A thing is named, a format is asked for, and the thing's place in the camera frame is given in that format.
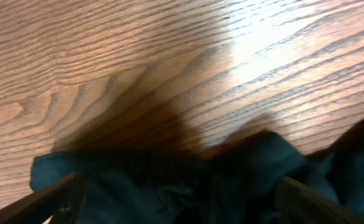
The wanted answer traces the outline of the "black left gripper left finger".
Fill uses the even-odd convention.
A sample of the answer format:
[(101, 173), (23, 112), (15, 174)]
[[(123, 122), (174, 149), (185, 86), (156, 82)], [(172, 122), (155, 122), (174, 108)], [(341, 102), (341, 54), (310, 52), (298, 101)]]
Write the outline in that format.
[(85, 201), (85, 181), (73, 172), (2, 209), (0, 224), (74, 224)]

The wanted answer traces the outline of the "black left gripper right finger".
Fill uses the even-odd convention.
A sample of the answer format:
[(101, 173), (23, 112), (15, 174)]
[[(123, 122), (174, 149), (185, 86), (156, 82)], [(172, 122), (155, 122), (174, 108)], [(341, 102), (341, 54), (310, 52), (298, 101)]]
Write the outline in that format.
[(279, 181), (274, 204), (287, 224), (364, 224), (364, 217), (290, 177)]

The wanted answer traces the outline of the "black t-shirt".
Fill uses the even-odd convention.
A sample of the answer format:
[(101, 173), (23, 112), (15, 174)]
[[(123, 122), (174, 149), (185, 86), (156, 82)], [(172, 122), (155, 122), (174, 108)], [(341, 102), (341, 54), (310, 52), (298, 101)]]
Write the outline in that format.
[(311, 156), (271, 131), (207, 160), (134, 149), (53, 152), (34, 159), (30, 187), (71, 172), (86, 183), (79, 223), (312, 223), (301, 208), (277, 208), (284, 177), (364, 217), (364, 119)]

